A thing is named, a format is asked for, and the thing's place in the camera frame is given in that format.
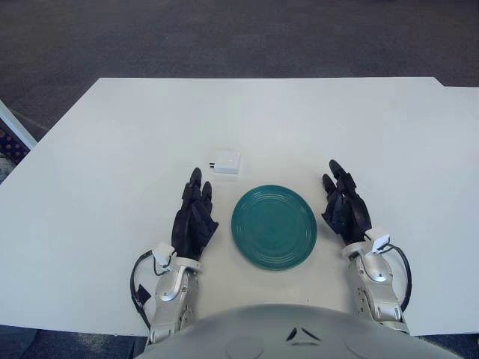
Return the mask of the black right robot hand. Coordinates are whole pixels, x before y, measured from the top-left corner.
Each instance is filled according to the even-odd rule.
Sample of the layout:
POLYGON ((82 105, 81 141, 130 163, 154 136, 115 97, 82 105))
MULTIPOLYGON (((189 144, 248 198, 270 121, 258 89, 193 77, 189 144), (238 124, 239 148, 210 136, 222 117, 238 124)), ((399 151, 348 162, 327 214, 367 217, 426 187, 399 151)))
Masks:
POLYGON ((336 183, 328 174, 322 176, 327 205, 322 217, 339 235, 345 246, 364 241, 365 233, 372 228, 365 202, 356 192, 356 183, 334 159, 329 167, 336 183))

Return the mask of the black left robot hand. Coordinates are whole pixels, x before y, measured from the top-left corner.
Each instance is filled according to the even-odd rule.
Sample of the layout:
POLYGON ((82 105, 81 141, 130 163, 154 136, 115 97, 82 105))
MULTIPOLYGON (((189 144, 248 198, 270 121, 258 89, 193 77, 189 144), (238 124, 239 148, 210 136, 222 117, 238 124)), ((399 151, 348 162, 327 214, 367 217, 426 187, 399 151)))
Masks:
POLYGON ((171 234, 171 245, 177 256, 198 262, 219 226, 211 216, 212 186, 208 181, 202 185, 201 179, 201 169, 195 168, 185 184, 182 206, 175 216, 171 234))

